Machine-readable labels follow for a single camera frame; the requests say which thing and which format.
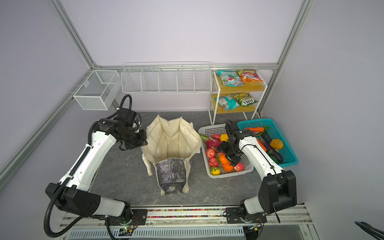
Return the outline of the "yellow mango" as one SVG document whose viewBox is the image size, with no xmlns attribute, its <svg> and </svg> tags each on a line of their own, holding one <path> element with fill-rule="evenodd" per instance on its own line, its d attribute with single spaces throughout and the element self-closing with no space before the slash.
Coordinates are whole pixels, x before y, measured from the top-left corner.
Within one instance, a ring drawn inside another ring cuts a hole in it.
<svg viewBox="0 0 384 240">
<path fill-rule="evenodd" d="M 228 141 L 229 141 L 229 136 L 228 136 L 228 134 L 222 134 L 222 135 L 220 135 L 220 141 L 221 141 L 221 142 L 228 142 Z"/>
</svg>

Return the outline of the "cream canvas grocery bag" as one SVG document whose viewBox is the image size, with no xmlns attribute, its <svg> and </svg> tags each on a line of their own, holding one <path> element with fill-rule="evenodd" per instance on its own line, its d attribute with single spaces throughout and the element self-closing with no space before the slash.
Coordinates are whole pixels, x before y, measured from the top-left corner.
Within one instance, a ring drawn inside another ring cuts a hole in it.
<svg viewBox="0 0 384 240">
<path fill-rule="evenodd" d="M 157 116 L 146 129 L 142 159 L 149 176 L 156 175 L 161 195 L 189 192 L 191 158 L 200 153 L 202 141 L 182 117 L 166 120 Z"/>
</svg>

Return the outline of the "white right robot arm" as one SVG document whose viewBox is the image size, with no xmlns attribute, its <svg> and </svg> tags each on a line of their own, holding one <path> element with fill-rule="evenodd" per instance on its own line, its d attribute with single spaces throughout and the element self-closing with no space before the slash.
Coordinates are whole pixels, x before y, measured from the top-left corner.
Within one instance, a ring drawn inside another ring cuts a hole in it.
<svg viewBox="0 0 384 240">
<path fill-rule="evenodd" d="M 229 140 L 219 145 L 233 167 L 240 163 L 241 156 L 248 158 L 261 178 L 256 196 L 245 199 L 239 206 L 243 222 L 250 223 L 262 214 L 273 214 L 297 205 L 296 176 L 276 164 L 263 150 L 251 130 L 241 130 L 231 120 L 225 123 Z"/>
</svg>

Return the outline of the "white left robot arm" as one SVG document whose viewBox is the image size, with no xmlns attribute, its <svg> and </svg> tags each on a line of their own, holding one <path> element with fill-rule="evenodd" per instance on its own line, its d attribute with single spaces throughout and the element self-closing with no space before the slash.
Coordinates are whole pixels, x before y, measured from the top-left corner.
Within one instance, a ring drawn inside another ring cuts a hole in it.
<svg viewBox="0 0 384 240">
<path fill-rule="evenodd" d="M 135 216 L 130 203 L 89 191 L 105 156 L 115 144 L 119 144 L 121 151 L 127 151 L 148 143 L 146 131 L 141 128 L 142 117 L 133 111 L 132 102 L 132 96 L 126 94 L 115 113 L 94 122 L 88 131 L 85 148 L 74 165 L 57 183 L 47 186 L 50 202 L 44 216 L 44 231 L 48 237 L 62 236 L 84 218 L 105 221 L 111 239 L 115 238 L 111 224 L 124 226 L 132 223 Z M 78 217 L 63 230 L 54 232 L 51 228 L 54 207 Z"/>
</svg>

